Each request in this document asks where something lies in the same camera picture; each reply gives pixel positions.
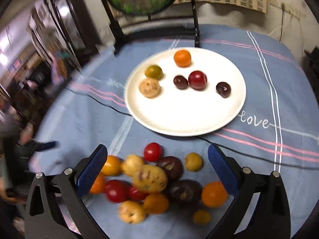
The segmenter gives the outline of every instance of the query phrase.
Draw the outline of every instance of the small potato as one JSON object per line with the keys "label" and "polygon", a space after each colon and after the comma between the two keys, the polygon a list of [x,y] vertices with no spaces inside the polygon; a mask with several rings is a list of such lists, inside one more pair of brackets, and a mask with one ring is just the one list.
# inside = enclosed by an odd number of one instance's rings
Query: small potato
{"label": "small potato", "polygon": [[122,163],[121,168],[127,176],[132,177],[139,171],[140,167],[144,164],[144,159],[137,155],[129,155]]}
{"label": "small potato", "polygon": [[160,84],[156,79],[146,78],[141,82],[139,90],[146,98],[154,98],[160,93]]}
{"label": "small potato", "polygon": [[120,219],[129,224],[137,224],[146,218],[143,206],[140,203],[127,200],[118,209]]}
{"label": "small potato", "polygon": [[145,193],[158,193],[167,186],[165,171],[157,166],[145,164],[133,176],[132,182],[135,188]]}

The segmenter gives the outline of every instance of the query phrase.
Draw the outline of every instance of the dark purple tomato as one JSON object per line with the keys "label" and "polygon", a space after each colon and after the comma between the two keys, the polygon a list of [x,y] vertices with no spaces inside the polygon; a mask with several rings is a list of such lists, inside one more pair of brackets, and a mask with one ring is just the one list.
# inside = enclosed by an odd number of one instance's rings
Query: dark purple tomato
{"label": "dark purple tomato", "polygon": [[203,90],[207,85],[207,76],[202,71],[194,71],[189,74],[188,82],[191,88]]}
{"label": "dark purple tomato", "polygon": [[178,180],[183,175],[183,164],[175,156],[165,156],[157,161],[157,166],[161,167],[171,181]]}
{"label": "dark purple tomato", "polygon": [[180,90],[184,90],[188,87],[188,81],[187,79],[182,76],[182,75],[178,75],[175,76],[174,78],[174,84],[176,85],[176,87]]}
{"label": "dark purple tomato", "polygon": [[169,187],[169,195],[180,203],[197,203],[201,199],[203,187],[197,181],[180,180]]}
{"label": "dark purple tomato", "polygon": [[232,92],[232,88],[230,87],[230,85],[226,82],[219,82],[216,85],[216,91],[218,92],[218,94],[220,96],[222,96],[223,98],[228,98],[230,93]]}

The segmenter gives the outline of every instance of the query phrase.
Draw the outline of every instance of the yellow tomato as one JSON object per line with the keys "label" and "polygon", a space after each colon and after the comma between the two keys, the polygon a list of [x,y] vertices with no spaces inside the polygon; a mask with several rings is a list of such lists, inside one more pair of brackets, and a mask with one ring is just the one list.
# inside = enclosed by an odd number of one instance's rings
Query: yellow tomato
{"label": "yellow tomato", "polygon": [[193,214],[193,223],[196,225],[207,225],[211,220],[211,215],[207,210],[200,209]]}
{"label": "yellow tomato", "polygon": [[199,171],[203,166],[203,159],[197,153],[190,153],[185,158],[185,167],[191,172]]}
{"label": "yellow tomato", "polygon": [[102,173],[106,176],[118,176],[121,172],[121,160],[116,156],[108,156],[102,168]]}

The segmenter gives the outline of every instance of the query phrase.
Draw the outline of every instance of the orange tomato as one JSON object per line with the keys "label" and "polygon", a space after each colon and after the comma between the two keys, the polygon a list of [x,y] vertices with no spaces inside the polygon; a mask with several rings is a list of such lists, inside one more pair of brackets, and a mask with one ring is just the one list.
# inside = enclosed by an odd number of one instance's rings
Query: orange tomato
{"label": "orange tomato", "polygon": [[220,181],[208,183],[202,190],[202,202],[206,207],[220,207],[227,197],[227,192]]}
{"label": "orange tomato", "polygon": [[93,183],[90,193],[91,194],[100,194],[104,192],[104,187],[105,187],[105,180],[104,176],[99,173],[98,176],[95,179],[95,182]]}
{"label": "orange tomato", "polygon": [[106,176],[118,176],[121,172],[121,160],[116,156],[108,156],[102,168],[102,173]]}
{"label": "orange tomato", "polygon": [[174,55],[174,61],[179,67],[188,67],[192,63],[192,57],[187,50],[179,50]]}
{"label": "orange tomato", "polygon": [[147,214],[162,214],[169,207],[167,197],[162,193],[153,193],[148,195],[143,203],[144,211]]}

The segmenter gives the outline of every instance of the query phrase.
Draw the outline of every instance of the white plate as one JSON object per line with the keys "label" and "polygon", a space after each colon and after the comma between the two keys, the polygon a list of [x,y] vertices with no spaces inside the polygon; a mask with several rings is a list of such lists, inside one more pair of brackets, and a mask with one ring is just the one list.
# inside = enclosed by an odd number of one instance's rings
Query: white plate
{"label": "white plate", "polygon": [[[174,62],[178,50],[186,49],[192,55],[192,65],[180,68]],[[157,64],[164,77],[159,81],[161,93],[153,98],[144,97],[139,91],[145,70]],[[173,79],[195,71],[207,75],[207,87],[203,91],[179,90]],[[216,92],[219,82],[227,82],[232,92],[227,99]],[[202,48],[178,48],[158,53],[138,65],[127,79],[124,99],[129,112],[143,126],[165,135],[197,136],[215,131],[239,113],[246,98],[245,80],[238,68],[227,58]]]}

